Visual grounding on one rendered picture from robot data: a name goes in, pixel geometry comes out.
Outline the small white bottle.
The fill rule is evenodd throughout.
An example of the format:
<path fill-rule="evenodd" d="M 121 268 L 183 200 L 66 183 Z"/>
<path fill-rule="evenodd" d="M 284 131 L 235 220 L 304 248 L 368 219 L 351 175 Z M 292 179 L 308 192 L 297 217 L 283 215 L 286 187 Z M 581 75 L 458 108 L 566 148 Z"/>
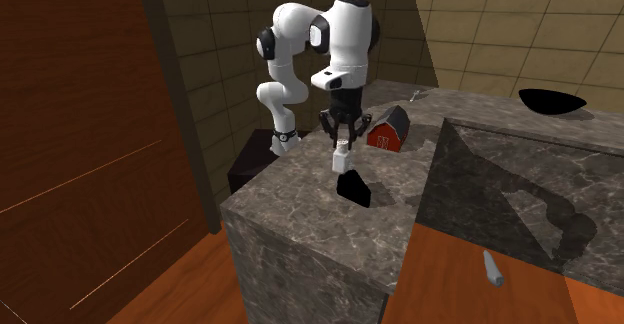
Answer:
<path fill-rule="evenodd" d="M 347 139 L 338 139 L 333 152 L 332 170 L 338 174 L 344 174 L 353 168 L 352 158 Z"/>

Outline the dark robot stand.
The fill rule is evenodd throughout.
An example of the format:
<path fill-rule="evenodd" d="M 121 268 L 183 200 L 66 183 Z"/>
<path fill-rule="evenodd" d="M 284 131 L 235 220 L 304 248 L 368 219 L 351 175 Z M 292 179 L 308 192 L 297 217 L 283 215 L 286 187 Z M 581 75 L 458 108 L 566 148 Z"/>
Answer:
<path fill-rule="evenodd" d="M 255 129 L 253 131 L 227 174 L 231 194 L 234 194 L 278 158 L 270 150 L 272 137 L 272 129 Z"/>

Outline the red toy barn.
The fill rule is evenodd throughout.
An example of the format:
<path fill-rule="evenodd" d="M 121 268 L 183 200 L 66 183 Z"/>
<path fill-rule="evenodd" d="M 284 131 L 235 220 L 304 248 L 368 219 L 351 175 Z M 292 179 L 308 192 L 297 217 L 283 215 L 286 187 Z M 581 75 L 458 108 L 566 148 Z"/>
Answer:
<path fill-rule="evenodd" d="M 401 106 L 389 107 L 369 131 L 367 144 L 399 152 L 408 136 L 410 124 L 408 114 Z"/>

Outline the black bowl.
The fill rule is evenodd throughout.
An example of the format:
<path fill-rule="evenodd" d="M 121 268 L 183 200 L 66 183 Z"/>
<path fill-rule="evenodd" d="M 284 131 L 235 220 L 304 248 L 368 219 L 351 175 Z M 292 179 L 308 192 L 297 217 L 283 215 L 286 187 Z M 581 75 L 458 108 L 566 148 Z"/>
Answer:
<path fill-rule="evenodd" d="M 567 114 L 587 104 L 576 95 L 549 89 L 524 88 L 518 91 L 518 95 L 528 109 L 542 115 Z"/>

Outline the black wedge-shaped object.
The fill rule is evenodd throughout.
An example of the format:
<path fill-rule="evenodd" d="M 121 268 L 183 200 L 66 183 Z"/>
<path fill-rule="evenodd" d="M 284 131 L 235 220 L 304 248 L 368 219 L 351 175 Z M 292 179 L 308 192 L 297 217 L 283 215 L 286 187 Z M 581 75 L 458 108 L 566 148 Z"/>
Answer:
<path fill-rule="evenodd" d="M 354 169 L 348 170 L 338 176 L 336 192 L 339 196 L 364 208 L 370 207 L 371 190 Z"/>

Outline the grey cylinder-shaped object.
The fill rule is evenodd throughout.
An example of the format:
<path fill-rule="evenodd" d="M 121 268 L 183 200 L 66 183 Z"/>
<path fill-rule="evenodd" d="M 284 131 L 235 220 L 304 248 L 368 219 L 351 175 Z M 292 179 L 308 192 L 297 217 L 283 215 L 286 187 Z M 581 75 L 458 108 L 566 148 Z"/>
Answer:
<path fill-rule="evenodd" d="M 504 277 L 496 265 L 491 253 L 488 250 L 484 250 L 483 258 L 488 281 L 495 287 L 501 287 L 504 283 Z"/>

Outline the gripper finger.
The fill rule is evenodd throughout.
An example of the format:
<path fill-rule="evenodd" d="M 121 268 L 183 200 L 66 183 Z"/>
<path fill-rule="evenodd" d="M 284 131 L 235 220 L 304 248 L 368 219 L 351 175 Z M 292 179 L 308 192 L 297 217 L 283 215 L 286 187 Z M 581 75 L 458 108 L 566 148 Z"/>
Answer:
<path fill-rule="evenodd" d="M 340 110 L 322 110 L 319 113 L 319 121 L 325 133 L 333 140 L 333 148 L 337 147 L 338 129 L 341 124 L 342 112 Z"/>
<path fill-rule="evenodd" d="M 368 126 L 371 123 L 372 115 L 371 114 L 363 114 L 360 118 L 360 126 L 355 127 L 357 120 L 353 118 L 350 114 L 347 115 L 347 125 L 349 130 L 349 138 L 348 138 L 348 150 L 352 149 L 353 143 L 357 140 L 358 137 L 361 137 Z"/>

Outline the brown wooden door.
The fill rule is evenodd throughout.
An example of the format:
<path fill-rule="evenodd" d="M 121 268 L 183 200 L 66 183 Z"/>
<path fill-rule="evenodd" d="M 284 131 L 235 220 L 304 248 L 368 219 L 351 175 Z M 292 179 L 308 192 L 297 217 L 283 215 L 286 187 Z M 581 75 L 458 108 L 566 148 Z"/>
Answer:
<path fill-rule="evenodd" d="M 0 324 L 105 324 L 207 232 L 163 0 L 0 0 Z"/>

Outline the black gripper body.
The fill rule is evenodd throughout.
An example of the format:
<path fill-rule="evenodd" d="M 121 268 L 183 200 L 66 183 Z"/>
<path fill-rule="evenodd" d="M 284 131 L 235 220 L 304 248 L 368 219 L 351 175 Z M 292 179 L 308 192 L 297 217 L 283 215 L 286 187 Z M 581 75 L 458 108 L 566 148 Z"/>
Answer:
<path fill-rule="evenodd" d="M 362 115 L 361 100 L 363 88 L 336 89 L 330 92 L 329 113 L 335 116 L 338 113 L 349 114 L 353 119 Z"/>

